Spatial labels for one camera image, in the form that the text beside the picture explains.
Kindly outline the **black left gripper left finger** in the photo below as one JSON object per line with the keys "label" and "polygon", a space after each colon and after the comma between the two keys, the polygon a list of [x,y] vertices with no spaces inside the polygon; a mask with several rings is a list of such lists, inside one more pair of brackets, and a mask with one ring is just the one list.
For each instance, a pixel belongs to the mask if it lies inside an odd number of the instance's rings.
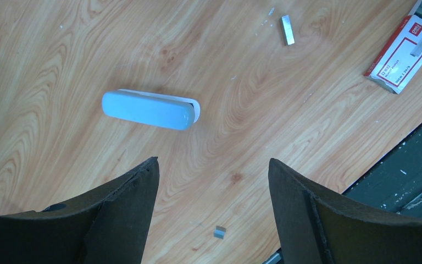
{"label": "black left gripper left finger", "polygon": [[0,216],[0,263],[141,263],[159,186],[151,157],[45,210]]}

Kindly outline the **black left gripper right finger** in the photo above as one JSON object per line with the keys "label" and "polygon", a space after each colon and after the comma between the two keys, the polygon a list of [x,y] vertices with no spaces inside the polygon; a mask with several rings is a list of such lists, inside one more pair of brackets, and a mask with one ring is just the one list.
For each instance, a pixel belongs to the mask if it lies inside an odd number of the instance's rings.
{"label": "black left gripper right finger", "polygon": [[422,219],[354,201],[275,158],[268,181],[285,263],[422,263]]}

